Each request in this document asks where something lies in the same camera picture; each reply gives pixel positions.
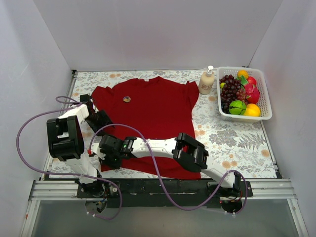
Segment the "red t-shirt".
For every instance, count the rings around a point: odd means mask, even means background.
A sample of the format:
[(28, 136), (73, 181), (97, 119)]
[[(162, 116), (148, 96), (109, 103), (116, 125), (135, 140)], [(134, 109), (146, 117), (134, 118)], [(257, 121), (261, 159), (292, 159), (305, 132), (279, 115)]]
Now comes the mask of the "red t-shirt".
[[(123, 101), (129, 96), (131, 101)], [(170, 139), (179, 133), (195, 138), (192, 110), (198, 100), (196, 82), (177, 83), (162, 77), (145, 81), (130, 79), (113, 88), (97, 86), (92, 92), (93, 103), (104, 110), (115, 128), (104, 131), (121, 140), (137, 137)]]

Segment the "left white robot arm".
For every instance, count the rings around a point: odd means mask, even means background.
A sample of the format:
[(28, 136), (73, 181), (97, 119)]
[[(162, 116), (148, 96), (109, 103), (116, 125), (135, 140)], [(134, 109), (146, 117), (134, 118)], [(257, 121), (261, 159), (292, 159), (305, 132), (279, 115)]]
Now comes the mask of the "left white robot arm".
[(112, 123), (105, 111), (98, 111), (93, 105), (92, 97), (88, 94), (80, 96), (81, 105), (72, 106), (72, 109), (58, 118), (46, 122), (49, 153), (70, 166), (79, 174), (79, 182), (88, 185), (88, 191), (93, 197), (101, 197), (105, 185), (96, 180), (98, 170), (84, 154), (84, 140), (80, 124), (86, 121), (98, 136), (104, 135), (99, 129)]

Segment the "round brooch badge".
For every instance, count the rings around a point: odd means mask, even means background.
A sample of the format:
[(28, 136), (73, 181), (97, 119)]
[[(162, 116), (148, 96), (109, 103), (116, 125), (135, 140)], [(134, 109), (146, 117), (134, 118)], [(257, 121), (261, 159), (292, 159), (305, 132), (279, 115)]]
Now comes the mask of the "round brooch badge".
[(125, 96), (123, 98), (123, 101), (126, 102), (126, 103), (129, 103), (131, 101), (131, 98), (129, 96)]

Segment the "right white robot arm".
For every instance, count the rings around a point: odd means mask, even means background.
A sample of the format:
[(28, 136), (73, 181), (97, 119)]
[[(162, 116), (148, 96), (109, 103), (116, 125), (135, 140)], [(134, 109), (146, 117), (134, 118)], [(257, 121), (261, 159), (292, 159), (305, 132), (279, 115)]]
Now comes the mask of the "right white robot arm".
[(187, 171), (203, 173), (220, 182), (220, 187), (229, 196), (241, 191), (241, 176), (235, 171), (229, 173), (214, 160), (208, 160), (209, 153), (204, 144), (185, 133), (165, 140), (144, 140), (139, 137), (121, 140), (104, 135), (99, 143), (91, 145), (91, 150), (99, 157), (101, 164), (114, 169), (119, 169), (124, 159), (162, 157), (176, 161)]

